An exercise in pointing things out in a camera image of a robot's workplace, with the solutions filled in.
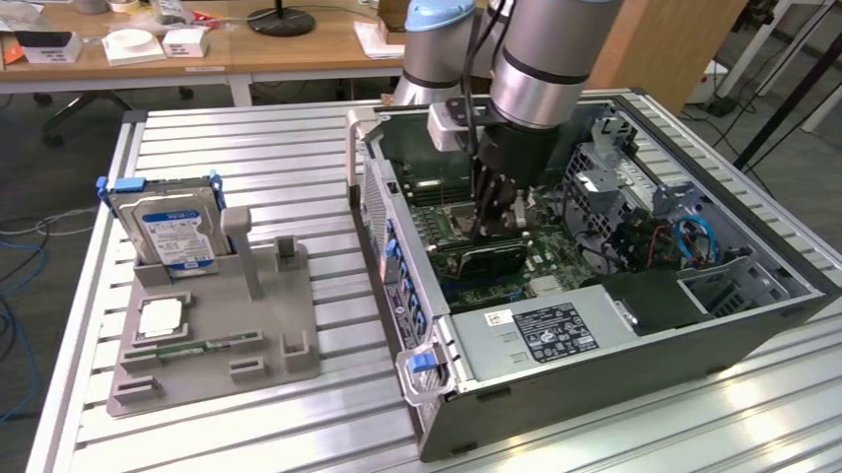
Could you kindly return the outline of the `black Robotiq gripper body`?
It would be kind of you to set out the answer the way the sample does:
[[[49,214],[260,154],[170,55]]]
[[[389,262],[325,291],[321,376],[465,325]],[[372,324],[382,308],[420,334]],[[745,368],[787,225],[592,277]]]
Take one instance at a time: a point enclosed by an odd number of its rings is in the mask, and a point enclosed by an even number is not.
[[[474,166],[478,184],[489,187],[504,176],[518,188],[536,185],[548,169],[560,131],[558,127],[533,129],[510,123],[488,126]]]

